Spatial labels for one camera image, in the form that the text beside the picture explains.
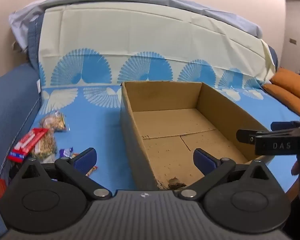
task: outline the white tag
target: white tag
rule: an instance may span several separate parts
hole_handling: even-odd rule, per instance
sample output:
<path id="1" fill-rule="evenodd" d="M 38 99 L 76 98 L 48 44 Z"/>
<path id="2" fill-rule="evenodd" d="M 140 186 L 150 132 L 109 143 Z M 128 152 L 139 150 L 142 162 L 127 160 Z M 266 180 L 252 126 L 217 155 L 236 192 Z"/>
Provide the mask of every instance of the white tag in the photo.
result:
<path id="1" fill-rule="evenodd" d="M 40 83 L 40 79 L 37 80 L 37 87 L 38 87 L 38 94 L 40 94 L 40 92 L 41 92 L 41 83 Z"/>

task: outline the open cardboard box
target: open cardboard box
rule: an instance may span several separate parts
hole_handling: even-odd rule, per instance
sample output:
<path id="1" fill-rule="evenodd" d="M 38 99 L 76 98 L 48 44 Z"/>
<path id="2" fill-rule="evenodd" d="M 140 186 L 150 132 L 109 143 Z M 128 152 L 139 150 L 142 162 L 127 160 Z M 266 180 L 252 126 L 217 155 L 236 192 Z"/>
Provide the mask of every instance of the open cardboard box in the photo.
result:
<path id="1" fill-rule="evenodd" d="M 201 179 L 196 148 L 247 163 L 258 156 L 253 145 L 237 141 L 237 130 L 267 130 L 204 83 L 166 81 L 124 82 L 121 126 L 139 190 L 168 189 L 174 178 L 187 186 Z"/>

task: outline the white logo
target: white logo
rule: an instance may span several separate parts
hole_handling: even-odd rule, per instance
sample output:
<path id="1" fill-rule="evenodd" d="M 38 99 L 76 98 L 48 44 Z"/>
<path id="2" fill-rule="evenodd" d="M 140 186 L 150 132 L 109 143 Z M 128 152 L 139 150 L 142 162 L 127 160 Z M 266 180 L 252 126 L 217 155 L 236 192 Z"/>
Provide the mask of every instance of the white logo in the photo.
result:
<path id="1" fill-rule="evenodd" d="M 149 197 L 150 195 L 148 193 L 144 192 L 140 196 L 143 197 L 143 198 L 146 198 L 146 197 Z"/>

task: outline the clear plastic bag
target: clear plastic bag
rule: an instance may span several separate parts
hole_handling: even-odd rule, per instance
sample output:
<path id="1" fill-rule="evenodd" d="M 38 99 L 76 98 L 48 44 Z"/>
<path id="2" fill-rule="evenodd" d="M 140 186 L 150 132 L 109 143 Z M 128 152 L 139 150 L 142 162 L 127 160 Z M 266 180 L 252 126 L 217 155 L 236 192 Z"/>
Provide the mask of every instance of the clear plastic bag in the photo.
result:
<path id="1" fill-rule="evenodd" d="M 42 128 L 47 128 L 52 132 L 70 130 L 69 126 L 66 124 L 65 115 L 59 111 L 47 114 L 40 120 L 40 126 Z"/>
<path id="2" fill-rule="evenodd" d="M 34 146 L 31 154 L 34 158 L 43 162 L 47 157 L 57 151 L 56 140 L 51 132 L 47 132 Z"/>

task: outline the orange cushion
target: orange cushion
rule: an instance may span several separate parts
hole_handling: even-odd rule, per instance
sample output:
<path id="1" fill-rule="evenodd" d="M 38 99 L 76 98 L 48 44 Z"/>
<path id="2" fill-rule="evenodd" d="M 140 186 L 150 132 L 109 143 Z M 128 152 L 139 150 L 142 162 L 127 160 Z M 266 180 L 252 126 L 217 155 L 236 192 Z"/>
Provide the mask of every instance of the orange cushion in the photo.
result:
<path id="1" fill-rule="evenodd" d="M 300 98 L 300 75 L 285 68 L 279 68 L 270 80 L 272 84 L 284 88 Z"/>
<path id="2" fill-rule="evenodd" d="M 264 84 L 262 88 L 290 110 L 300 115 L 300 98 L 274 84 Z"/>

